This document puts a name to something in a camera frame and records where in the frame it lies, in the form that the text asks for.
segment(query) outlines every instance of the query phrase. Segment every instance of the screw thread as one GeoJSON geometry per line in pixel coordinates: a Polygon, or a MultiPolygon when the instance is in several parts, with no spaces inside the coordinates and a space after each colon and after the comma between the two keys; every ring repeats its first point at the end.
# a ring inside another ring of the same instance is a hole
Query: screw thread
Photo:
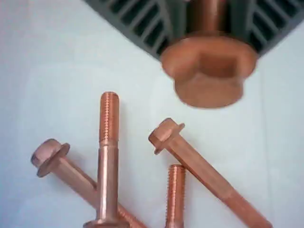
{"type": "Polygon", "coordinates": [[[114,92],[105,92],[100,99],[99,143],[118,143],[119,97],[114,92]]]}
{"type": "Polygon", "coordinates": [[[168,176],[166,225],[174,223],[183,227],[185,168],[182,165],[171,165],[168,176]]]}

